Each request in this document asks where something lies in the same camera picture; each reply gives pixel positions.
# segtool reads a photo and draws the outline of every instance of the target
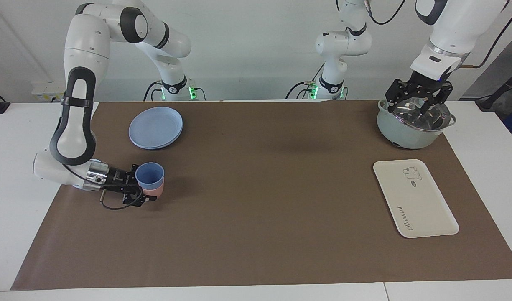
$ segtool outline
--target table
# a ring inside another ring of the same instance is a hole
[[[474,103],[448,106],[458,124],[445,131],[447,139],[512,249],[512,136],[495,114],[479,111]],[[13,104],[0,115],[0,291],[9,290],[59,188],[36,178],[31,169],[34,154],[49,143],[59,110],[59,104]],[[0,299],[106,295],[128,300],[512,300],[512,280],[1,292]]]

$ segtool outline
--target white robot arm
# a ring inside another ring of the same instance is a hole
[[[84,190],[124,183],[125,171],[91,160],[96,148],[90,129],[93,99],[107,72],[111,41],[137,44],[160,70],[163,86],[179,87],[176,92],[168,90],[168,95],[174,95],[171,99],[191,99],[176,59],[191,51],[187,36],[157,19],[140,0],[83,4],[67,33],[63,108],[49,148],[38,152],[34,160],[37,176]]]
[[[433,32],[411,65],[410,80],[396,79],[386,92],[392,104],[388,110],[392,112],[396,103],[411,97],[428,99],[423,112],[444,103],[453,91],[449,75],[462,65],[508,1],[416,0],[418,17],[432,25]]]
[[[317,80],[317,99],[335,99],[340,96],[347,64],[344,56],[368,53],[373,39],[367,31],[364,0],[342,0],[340,19],[344,31],[331,31],[317,37],[317,52],[324,58],[323,74]]]

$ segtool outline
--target cooking pot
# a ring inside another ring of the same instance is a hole
[[[382,135],[397,147],[420,149],[431,145],[445,128],[456,123],[447,105],[433,105],[421,114],[424,102],[421,98],[411,98],[397,104],[390,113],[387,102],[379,101],[377,124]]]

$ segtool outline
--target stacked plates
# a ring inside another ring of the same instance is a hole
[[[130,124],[130,140],[143,149],[160,149],[172,144],[180,137],[183,120],[178,111],[157,107],[148,109]]]

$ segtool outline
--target cartoon bear print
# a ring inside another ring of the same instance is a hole
[[[407,179],[422,180],[420,172],[418,171],[418,168],[410,167],[410,168],[403,170],[403,173],[405,174]]]

